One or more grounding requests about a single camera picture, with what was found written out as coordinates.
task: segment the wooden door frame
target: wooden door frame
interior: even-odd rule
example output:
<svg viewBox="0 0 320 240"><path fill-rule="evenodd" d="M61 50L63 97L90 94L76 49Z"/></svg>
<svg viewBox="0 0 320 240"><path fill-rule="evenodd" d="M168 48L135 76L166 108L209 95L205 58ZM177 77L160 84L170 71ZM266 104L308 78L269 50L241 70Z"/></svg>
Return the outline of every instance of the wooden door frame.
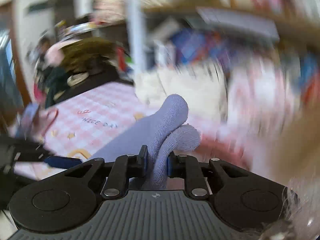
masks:
<svg viewBox="0 0 320 240"><path fill-rule="evenodd" d="M17 42L16 42L16 33L15 33L15 4L16 0L10 0L8 2L5 2L3 4L0 4L0 13L8 13L9 16L9 37L11 39L11 47L12 47L12 56L13 56L13 62L14 62L14 71L16 74L16 84L20 91L23 105L26 107L30 102L30 95L24 80L23 73L21 71L21 64L20 64L20 58L19 53L17 49Z"/></svg>

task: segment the wooden shelf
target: wooden shelf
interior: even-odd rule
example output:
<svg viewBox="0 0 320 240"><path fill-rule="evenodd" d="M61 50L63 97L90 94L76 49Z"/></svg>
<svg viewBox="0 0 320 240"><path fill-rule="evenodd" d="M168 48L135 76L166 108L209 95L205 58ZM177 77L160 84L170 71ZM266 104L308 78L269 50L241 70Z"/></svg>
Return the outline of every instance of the wooden shelf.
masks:
<svg viewBox="0 0 320 240"><path fill-rule="evenodd" d="M219 0L183 0L173 3L172 5L146 8L144 9L144 12L147 17L159 17L164 15L183 16L197 14L197 7L231 10L271 19L276 23L281 38L307 44L320 51L320 22L317 24L307 19L286 17L284 15L277 15L263 10L258 11L234 6L226 7L222 5Z"/></svg>

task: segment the bed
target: bed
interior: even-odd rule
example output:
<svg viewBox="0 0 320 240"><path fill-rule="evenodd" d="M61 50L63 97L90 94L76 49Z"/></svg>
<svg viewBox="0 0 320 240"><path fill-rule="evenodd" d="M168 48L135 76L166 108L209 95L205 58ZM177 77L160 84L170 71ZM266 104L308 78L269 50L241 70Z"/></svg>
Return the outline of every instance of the bed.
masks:
<svg viewBox="0 0 320 240"><path fill-rule="evenodd" d="M57 155L78 157L83 161L136 122L137 116L153 114L157 109L141 103L131 85L110 82L53 106L59 114L45 135L45 147ZM209 161L216 156L220 142L228 154L240 155L242 147L231 143L230 130L222 124L212 123L189 114L186 123L201 132L201 145L190 154L199 161ZM15 172L33 179L44 179L62 171L44 163L17 163Z"/></svg>

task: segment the gray ribbed panel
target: gray ribbed panel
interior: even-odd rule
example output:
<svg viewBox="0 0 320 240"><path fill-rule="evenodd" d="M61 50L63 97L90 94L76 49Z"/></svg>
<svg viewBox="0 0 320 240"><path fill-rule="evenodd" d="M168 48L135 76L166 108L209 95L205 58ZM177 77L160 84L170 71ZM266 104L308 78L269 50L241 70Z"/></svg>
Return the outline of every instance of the gray ribbed panel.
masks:
<svg viewBox="0 0 320 240"><path fill-rule="evenodd" d="M234 233L207 202L191 200L183 191L129 191L122 199L105 201L76 229L48 235L19 230L10 240L230 240L236 239Z"/></svg>

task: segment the folded sock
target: folded sock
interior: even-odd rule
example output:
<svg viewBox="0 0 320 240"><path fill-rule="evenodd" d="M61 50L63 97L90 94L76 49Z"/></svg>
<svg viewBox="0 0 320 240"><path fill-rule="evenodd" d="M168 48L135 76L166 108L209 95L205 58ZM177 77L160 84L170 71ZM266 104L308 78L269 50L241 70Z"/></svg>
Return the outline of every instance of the folded sock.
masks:
<svg viewBox="0 0 320 240"><path fill-rule="evenodd" d="M166 158L175 147L194 149L198 146L199 134L191 126L180 127L188 118L188 105L179 95L170 95L161 108L151 116L138 120L132 127L98 150L92 158L102 157L106 162L113 162L121 155L138 154L142 145L148 146L148 170L144 188L159 187L166 179L159 179L166 174Z"/></svg>

